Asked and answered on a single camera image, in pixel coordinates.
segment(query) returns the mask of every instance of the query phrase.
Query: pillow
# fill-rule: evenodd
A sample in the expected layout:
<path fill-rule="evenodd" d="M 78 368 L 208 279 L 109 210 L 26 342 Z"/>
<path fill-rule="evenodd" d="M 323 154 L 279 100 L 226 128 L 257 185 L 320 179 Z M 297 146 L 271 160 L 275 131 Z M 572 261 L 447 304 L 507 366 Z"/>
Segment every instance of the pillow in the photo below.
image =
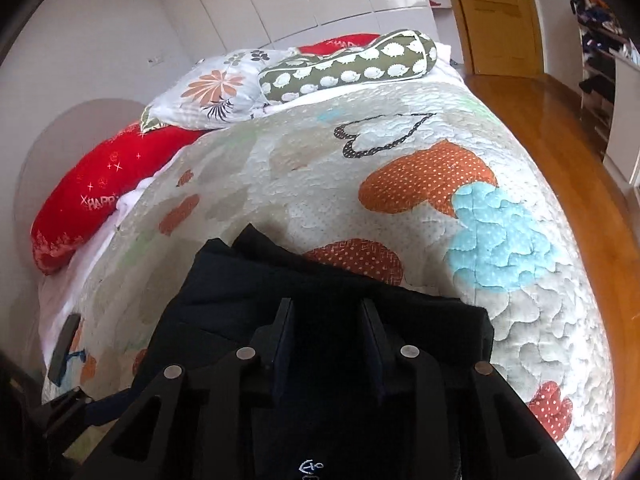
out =
<path fill-rule="evenodd" d="M 295 56 L 289 50 L 236 50 L 198 63 L 145 109 L 143 133 L 166 124 L 187 130 L 216 130 L 251 118 L 251 109 L 267 104 L 260 91 L 260 70 Z"/>
<path fill-rule="evenodd" d="M 366 46 L 379 37 L 379 34 L 349 34 L 339 36 L 330 40 L 321 41 L 313 45 L 301 46 L 298 48 L 301 54 L 316 54 L 316 56 L 328 56 L 338 50 L 350 46 Z"/>
<path fill-rule="evenodd" d="M 421 77 L 437 57 L 430 38 L 416 30 L 397 30 L 365 48 L 284 60 L 260 72 L 258 79 L 270 104 L 281 104 L 322 88 Z"/>
<path fill-rule="evenodd" d="M 121 195 L 202 133 L 165 126 L 145 134 L 136 123 L 98 144 L 62 178 L 33 221 L 37 267 L 52 274 L 65 266 L 113 213 Z"/>

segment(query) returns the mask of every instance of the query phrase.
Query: bed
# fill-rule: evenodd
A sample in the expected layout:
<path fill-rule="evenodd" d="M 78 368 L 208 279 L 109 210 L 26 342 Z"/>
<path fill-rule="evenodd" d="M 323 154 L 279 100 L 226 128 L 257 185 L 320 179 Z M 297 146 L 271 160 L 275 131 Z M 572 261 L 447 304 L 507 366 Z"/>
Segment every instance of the bed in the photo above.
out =
<path fill-rule="evenodd" d="M 43 400 L 128 387 L 195 253 L 251 223 L 310 259 L 487 309 L 494 367 L 581 478 L 612 476 L 612 365 L 571 228 L 533 160 L 445 57 L 420 78 L 256 108 L 132 193 L 76 254 L 73 278 L 41 285 L 42 301 L 53 280 L 67 283 L 64 308 L 41 318 L 46 358 L 66 316 L 82 319 L 72 344 L 82 358 L 60 386 L 46 381 Z M 85 434 L 79 454 L 104 431 Z"/>

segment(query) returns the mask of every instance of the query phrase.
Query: door frame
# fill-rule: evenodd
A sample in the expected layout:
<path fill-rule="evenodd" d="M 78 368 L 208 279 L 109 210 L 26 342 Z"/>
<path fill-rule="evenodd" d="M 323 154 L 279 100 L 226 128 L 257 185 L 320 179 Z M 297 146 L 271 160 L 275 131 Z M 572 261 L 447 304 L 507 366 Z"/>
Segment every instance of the door frame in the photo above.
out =
<path fill-rule="evenodd" d="M 529 6 L 531 15 L 535 16 L 531 25 L 533 26 L 534 47 L 536 50 L 536 57 L 538 58 L 538 75 L 542 75 L 545 73 L 545 60 L 543 56 L 542 32 L 540 29 L 538 7 L 536 5 L 536 0 L 527 0 L 526 4 Z M 475 74 L 476 66 L 474 64 L 473 53 L 471 51 L 471 40 L 469 38 L 468 27 L 466 26 L 465 13 L 462 10 L 462 3 L 460 0 L 451 0 L 451 7 L 453 7 L 453 15 L 456 18 L 456 26 L 458 27 L 458 35 L 460 36 L 462 55 L 465 58 L 465 71 L 468 74 Z"/>

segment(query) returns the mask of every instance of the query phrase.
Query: white logo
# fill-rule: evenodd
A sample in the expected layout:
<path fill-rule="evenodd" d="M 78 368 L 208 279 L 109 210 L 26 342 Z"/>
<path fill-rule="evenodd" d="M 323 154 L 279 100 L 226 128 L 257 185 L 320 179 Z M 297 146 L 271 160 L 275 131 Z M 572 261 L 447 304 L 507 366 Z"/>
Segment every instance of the white logo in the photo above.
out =
<path fill-rule="evenodd" d="M 319 480 L 319 477 L 314 474 L 316 469 L 322 469 L 324 464 L 317 462 L 314 464 L 313 460 L 305 460 L 298 470 L 304 475 L 302 480 Z"/>

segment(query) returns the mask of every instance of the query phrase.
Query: door panel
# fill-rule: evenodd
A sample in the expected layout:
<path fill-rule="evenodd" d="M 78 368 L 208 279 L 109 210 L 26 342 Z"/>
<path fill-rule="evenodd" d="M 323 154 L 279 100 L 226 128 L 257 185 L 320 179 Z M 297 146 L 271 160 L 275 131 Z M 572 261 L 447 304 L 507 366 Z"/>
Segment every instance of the door panel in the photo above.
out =
<path fill-rule="evenodd" d="M 534 77 L 542 73 L 540 26 L 533 0 L 460 0 L 475 72 Z"/>

